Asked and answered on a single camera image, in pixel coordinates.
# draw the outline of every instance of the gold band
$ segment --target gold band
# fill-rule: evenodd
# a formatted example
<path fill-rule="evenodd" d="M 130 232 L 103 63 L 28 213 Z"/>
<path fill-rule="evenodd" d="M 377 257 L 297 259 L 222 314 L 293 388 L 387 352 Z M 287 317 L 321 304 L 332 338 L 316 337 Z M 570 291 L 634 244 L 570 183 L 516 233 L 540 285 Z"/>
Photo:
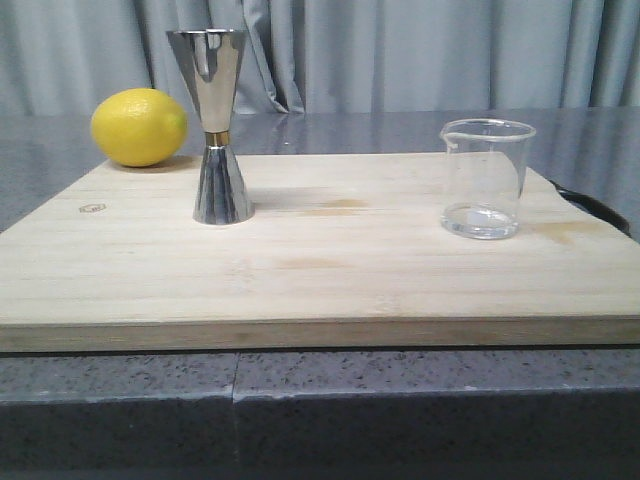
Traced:
<path fill-rule="evenodd" d="M 224 147 L 229 145 L 229 130 L 224 132 L 204 132 L 204 138 L 208 147 Z"/>

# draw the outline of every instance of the black handle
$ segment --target black handle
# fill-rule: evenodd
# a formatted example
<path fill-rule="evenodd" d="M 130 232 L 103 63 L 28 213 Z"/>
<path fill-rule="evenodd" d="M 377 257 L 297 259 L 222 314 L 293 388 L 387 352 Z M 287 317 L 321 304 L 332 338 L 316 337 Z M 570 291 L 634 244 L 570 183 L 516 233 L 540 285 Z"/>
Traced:
<path fill-rule="evenodd" d="M 562 198 L 567 200 L 568 202 L 575 203 L 581 206 L 588 213 L 593 215 L 600 220 L 604 220 L 605 222 L 613 225 L 622 233 L 624 233 L 627 237 L 631 237 L 631 232 L 629 230 L 629 222 L 618 212 L 612 210 L 607 207 L 604 203 L 596 200 L 589 195 L 585 195 L 583 193 L 574 192 L 573 190 L 569 190 L 564 188 L 561 185 L 558 185 L 556 182 L 551 181 L 554 187 L 556 187 L 556 191 L 560 194 Z"/>

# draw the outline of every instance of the small logo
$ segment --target small logo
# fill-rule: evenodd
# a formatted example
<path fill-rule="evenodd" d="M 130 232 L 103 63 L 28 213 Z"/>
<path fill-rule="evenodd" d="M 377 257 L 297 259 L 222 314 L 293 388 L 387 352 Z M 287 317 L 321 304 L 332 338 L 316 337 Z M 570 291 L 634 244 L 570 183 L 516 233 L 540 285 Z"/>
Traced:
<path fill-rule="evenodd" d="M 104 210 L 105 208 L 107 208 L 107 206 L 104 203 L 90 203 L 88 205 L 83 205 L 78 210 L 80 210 L 81 213 L 95 213 L 100 210 Z"/>

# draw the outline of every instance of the wooden board edge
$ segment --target wooden board edge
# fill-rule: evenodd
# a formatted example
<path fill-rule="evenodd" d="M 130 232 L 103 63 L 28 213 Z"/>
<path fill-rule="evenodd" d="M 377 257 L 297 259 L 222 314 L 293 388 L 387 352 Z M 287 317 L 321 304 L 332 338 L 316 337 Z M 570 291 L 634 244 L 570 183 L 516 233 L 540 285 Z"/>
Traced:
<path fill-rule="evenodd" d="M 0 352 L 99 352 L 262 348 L 378 348 L 640 344 L 638 316 L 531 319 L 10 326 Z"/>

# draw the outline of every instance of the glass beaker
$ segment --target glass beaker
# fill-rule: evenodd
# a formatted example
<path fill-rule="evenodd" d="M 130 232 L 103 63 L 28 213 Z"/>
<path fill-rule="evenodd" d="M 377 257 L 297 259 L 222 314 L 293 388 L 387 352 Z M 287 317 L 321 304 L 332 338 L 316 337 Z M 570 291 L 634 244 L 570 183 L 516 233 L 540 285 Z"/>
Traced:
<path fill-rule="evenodd" d="M 487 118 L 443 127 L 449 177 L 441 223 L 447 230 L 487 240 L 518 231 L 518 203 L 535 134 L 530 125 Z"/>

